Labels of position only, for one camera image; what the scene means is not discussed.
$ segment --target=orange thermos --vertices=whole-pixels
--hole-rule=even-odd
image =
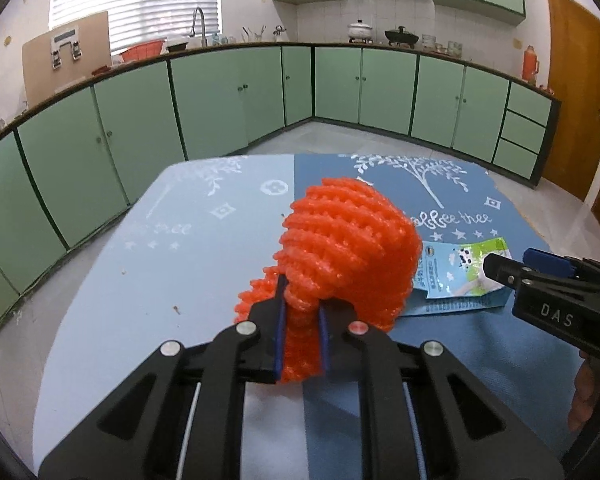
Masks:
[[[525,50],[525,60],[522,63],[522,79],[528,83],[536,83],[536,74],[540,72],[540,62],[538,54],[534,48],[529,45]]]

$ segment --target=blue gripper pad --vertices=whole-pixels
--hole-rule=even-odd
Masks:
[[[576,268],[567,259],[538,249],[527,249],[522,262],[527,267],[556,278],[572,278],[576,272]]]

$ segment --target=countertop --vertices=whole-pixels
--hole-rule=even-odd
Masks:
[[[523,81],[522,79],[517,78],[515,76],[509,75],[504,72],[500,72],[499,70],[495,70],[495,69],[487,67],[487,66],[480,65],[478,63],[474,63],[474,62],[466,61],[466,60],[462,60],[462,59],[456,59],[453,57],[446,56],[445,54],[439,54],[437,52],[424,52],[421,50],[410,50],[410,49],[405,49],[405,48],[401,48],[401,47],[397,47],[397,46],[389,46],[386,44],[306,43],[306,42],[298,42],[298,41],[281,41],[279,43],[275,43],[275,42],[234,43],[234,44],[224,44],[224,45],[216,45],[216,46],[206,46],[206,47],[194,48],[194,49],[190,49],[190,50],[183,50],[180,52],[160,54],[159,56],[154,56],[154,57],[150,57],[147,59],[141,59],[138,61],[126,62],[126,63],[120,64],[120,65],[113,66],[107,72],[92,76],[87,79],[83,79],[80,82],[77,82],[75,85],[65,88],[62,91],[56,93],[55,95],[53,95],[53,97],[50,97],[49,99],[47,99],[45,101],[42,101],[40,104],[36,105],[35,107],[30,108],[29,110],[26,110],[25,112],[21,113],[19,116],[15,117],[9,124],[7,124],[0,131],[0,140],[3,137],[5,137],[8,133],[10,133],[14,128],[17,128],[22,123],[26,122],[29,118],[31,118],[34,115],[36,115],[37,113],[41,112],[45,108],[48,108],[49,106],[64,99],[65,97],[73,94],[74,92],[82,90],[83,88],[89,87],[93,84],[96,84],[96,83],[102,81],[102,80],[108,79],[109,77],[113,77],[113,76],[128,72],[129,70],[134,70],[136,68],[140,68],[142,66],[146,66],[149,64],[158,63],[161,61],[167,61],[170,59],[176,59],[179,57],[194,56],[195,54],[202,54],[203,52],[213,52],[216,50],[231,50],[234,48],[253,48],[253,47],[260,47],[260,46],[321,46],[321,47],[339,46],[339,47],[348,47],[348,48],[364,47],[364,48],[376,48],[376,49],[383,49],[383,50],[394,50],[397,52],[407,52],[407,53],[411,53],[411,54],[418,54],[420,56],[436,57],[439,59],[444,59],[449,62],[459,63],[459,64],[462,64],[465,66],[470,66],[472,68],[476,68],[478,70],[490,72],[494,75],[506,78],[506,79],[513,81],[519,85],[525,86],[526,88],[529,88],[551,100],[554,100],[554,101],[558,100],[551,94],[549,94],[545,91],[542,91],[537,87],[531,86],[526,81]]]

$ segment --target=cutting board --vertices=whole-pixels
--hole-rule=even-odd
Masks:
[[[62,65],[54,70],[51,62],[51,39],[74,28],[78,31],[82,56],[74,61],[71,46],[67,44],[60,48]],[[105,65],[111,65],[107,11],[65,23],[27,41],[22,46],[22,71],[29,108],[84,81],[91,76],[91,72]]]

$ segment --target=metal screw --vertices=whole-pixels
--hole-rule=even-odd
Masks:
[[[427,341],[424,343],[424,353],[431,357],[438,357],[444,351],[445,348],[437,341]]]
[[[348,329],[353,335],[365,335],[369,332],[369,325],[364,321],[352,321],[349,323]]]
[[[160,346],[160,353],[165,357],[173,357],[180,352],[180,343],[177,341],[166,341]]]
[[[235,331],[240,335],[251,335],[257,328],[257,325],[253,321],[243,321],[235,326]]]

